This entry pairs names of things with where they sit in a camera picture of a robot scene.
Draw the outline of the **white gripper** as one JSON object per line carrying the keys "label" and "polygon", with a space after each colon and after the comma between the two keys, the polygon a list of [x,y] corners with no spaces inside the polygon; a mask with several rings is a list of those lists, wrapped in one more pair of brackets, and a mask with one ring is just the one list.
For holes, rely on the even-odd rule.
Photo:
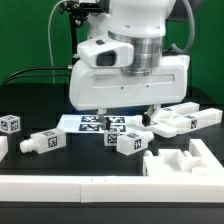
{"label": "white gripper", "polygon": [[79,111],[97,110],[103,130],[110,129],[106,109],[151,105],[143,114],[143,125],[149,126],[161,109],[160,104],[179,102],[186,95],[190,62],[187,55],[163,57],[146,76],[122,73],[134,59],[134,47],[129,43],[100,36],[80,43],[78,55],[69,98]]}

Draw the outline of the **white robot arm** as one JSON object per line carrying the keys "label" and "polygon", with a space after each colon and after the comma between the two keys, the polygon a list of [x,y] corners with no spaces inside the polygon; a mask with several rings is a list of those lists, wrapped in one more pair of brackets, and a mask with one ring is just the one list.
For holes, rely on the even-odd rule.
{"label": "white robot arm", "polygon": [[[204,0],[111,0],[110,12],[93,19],[92,38],[77,48],[69,97],[79,111],[95,110],[101,127],[110,108],[147,105],[149,125],[161,105],[186,95],[188,52],[195,37],[193,14]],[[164,56],[163,38],[168,21],[189,22],[185,48],[172,47]]]}

